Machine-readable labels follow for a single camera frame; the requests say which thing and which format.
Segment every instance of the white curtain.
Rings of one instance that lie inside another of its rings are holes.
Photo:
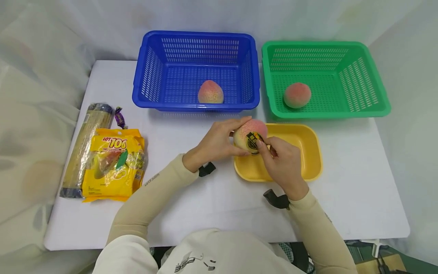
[[[438,265],[438,1],[426,0],[371,44],[392,112],[376,119],[411,228],[387,241]]]
[[[44,4],[0,1],[2,273],[78,272],[97,256],[42,245],[93,63]]]
[[[94,59],[135,60],[156,29],[370,46],[393,112],[378,119],[412,228],[392,243],[438,264],[434,0],[0,0],[0,269],[77,273],[97,251],[47,252],[51,206]]]
[[[136,60],[151,30],[245,32],[259,58],[268,40],[336,39],[370,45],[422,0],[60,0],[69,27],[97,59]]]

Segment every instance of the left hand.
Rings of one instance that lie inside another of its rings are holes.
[[[230,143],[230,132],[251,120],[251,116],[214,122],[199,145],[189,150],[183,157],[184,166],[196,172],[202,165],[222,160],[230,156],[249,156],[251,153]]]

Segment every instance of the purple candy wrapper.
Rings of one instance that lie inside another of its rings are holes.
[[[114,117],[119,127],[121,127],[122,129],[127,129],[128,127],[125,125],[125,118],[123,118],[121,111],[122,111],[121,107],[116,107],[116,112],[114,114]]]

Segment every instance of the beige sleeve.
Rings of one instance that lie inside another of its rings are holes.
[[[357,273],[344,240],[310,191],[303,199],[290,201],[289,215],[298,225],[316,273]]]
[[[139,188],[117,212],[109,231],[108,245],[122,235],[137,235],[146,239],[148,225],[160,213],[172,196],[198,178],[183,165],[183,154]]]

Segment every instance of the yellow tray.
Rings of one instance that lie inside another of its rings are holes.
[[[318,138],[306,125],[266,124],[268,137],[277,136],[301,150],[301,175],[305,181],[313,181],[322,172],[322,158]],[[272,181],[260,155],[234,157],[234,168],[247,181]]]

